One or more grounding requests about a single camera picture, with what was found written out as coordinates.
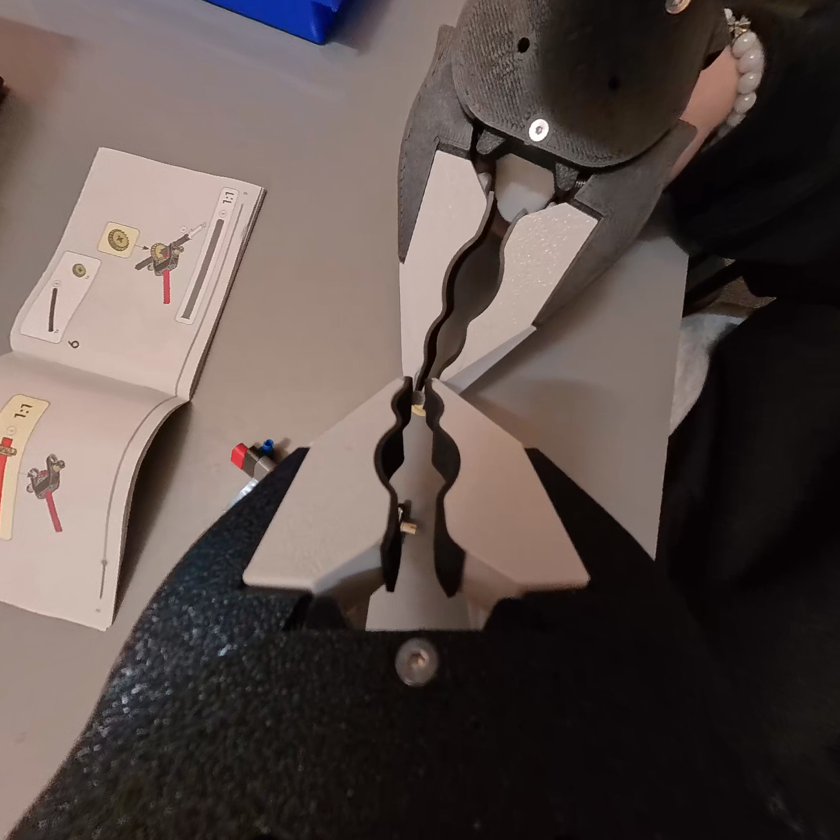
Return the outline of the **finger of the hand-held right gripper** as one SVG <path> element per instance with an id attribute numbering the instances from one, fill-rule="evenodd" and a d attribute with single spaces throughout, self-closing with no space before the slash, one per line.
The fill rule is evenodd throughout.
<path id="1" fill-rule="evenodd" d="M 434 155 L 406 257 L 399 269 L 402 369 L 423 389 L 438 338 L 454 309 L 454 277 L 486 237 L 493 192 L 469 159 Z"/>
<path id="2" fill-rule="evenodd" d="M 598 223 L 569 203 L 518 217 L 500 247 L 492 298 L 470 320 L 457 354 L 437 378 L 470 385 L 532 335 L 539 312 Z"/>

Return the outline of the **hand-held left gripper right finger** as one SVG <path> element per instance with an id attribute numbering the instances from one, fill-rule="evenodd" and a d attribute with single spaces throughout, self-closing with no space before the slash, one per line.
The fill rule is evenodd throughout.
<path id="1" fill-rule="evenodd" d="M 439 380 L 425 385 L 435 501 L 434 569 L 483 627 L 500 601 L 590 582 L 525 447 Z"/>

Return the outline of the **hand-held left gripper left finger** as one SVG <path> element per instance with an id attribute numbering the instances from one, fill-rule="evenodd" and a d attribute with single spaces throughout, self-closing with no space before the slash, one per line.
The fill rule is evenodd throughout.
<path id="1" fill-rule="evenodd" d="M 392 478 L 413 393 L 412 379 L 395 379 L 310 444 L 244 572 L 248 588 L 330 599 L 366 629 L 371 597 L 393 592 L 401 567 Z"/>

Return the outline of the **person's right forearm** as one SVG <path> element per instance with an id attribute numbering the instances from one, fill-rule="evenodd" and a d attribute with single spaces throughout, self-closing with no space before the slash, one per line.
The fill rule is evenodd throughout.
<path id="1" fill-rule="evenodd" d="M 758 98 L 739 126 L 668 189 L 693 254 L 772 266 L 838 260 L 839 14 L 732 2 L 764 49 Z"/>

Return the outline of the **grey lego beam assembly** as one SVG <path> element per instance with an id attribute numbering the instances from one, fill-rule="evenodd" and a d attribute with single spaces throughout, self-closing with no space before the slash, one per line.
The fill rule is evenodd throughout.
<path id="1" fill-rule="evenodd" d="M 243 471 L 248 481 L 243 489 L 230 501 L 227 509 L 234 507 L 256 488 L 278 465 L 276 444 L 273 439 L 266 439 L 251 446 L 238 444 L 230 455 L 231 463 Z"/>

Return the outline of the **lego instruction booklet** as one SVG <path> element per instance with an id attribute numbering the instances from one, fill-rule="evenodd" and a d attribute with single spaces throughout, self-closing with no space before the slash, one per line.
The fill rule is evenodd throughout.
<path id="1" fill-rule="evenodd" d="M 196 389 L 262 185 L 100 148 L 1 364 L 1 601 L 109 628 L 138 471 Z"/>

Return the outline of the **person's right hand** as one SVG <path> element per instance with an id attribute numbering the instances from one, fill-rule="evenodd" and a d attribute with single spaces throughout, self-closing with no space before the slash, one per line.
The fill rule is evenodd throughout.
<path id="1" fill-rule="evenodd" d="M 680 121 L 696 130 L 671 172 L 672 180 L 699 153 L 703 144 L 717 131 L 732 110 L 738 96 L 740 74 L 730 47 L 725 48 L 698 76 Z"/>

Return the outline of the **person's black clothing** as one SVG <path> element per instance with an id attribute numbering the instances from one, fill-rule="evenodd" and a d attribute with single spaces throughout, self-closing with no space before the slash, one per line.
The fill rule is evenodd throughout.
<path id="1" fill-rule="evenodd" d="M 782 813 L 838 838 L 838 260 L 743 273 L 771 301 L 719 342 L 670 436 L 657 560 L 728 679 Z"/>

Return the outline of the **blue plastic box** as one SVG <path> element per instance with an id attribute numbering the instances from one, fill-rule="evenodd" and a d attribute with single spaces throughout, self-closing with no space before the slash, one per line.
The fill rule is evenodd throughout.
<path id="1" fill-rule="evenodd" d="M 208 1 L 240 17 L 267 25 L 317 46 L 329 42 L 347 1 Z"/>

